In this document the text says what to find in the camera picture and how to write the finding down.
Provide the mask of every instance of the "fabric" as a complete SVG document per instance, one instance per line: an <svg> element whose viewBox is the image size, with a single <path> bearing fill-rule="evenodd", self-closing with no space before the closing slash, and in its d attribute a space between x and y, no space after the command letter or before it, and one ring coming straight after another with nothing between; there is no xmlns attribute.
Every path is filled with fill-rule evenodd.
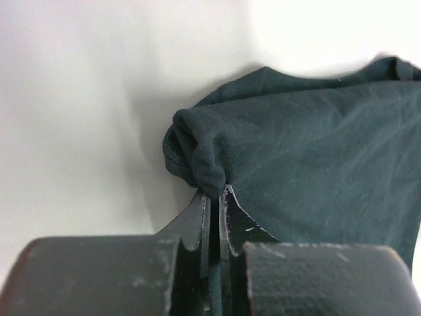
<svg viewBox="0 0 421 316"><path fill-rule="evenodd" d="M281 242L381 244L411 267L421 220L421 71L395 57L344 78L262 68L178 111L166 168L231 184Z"/></svg>

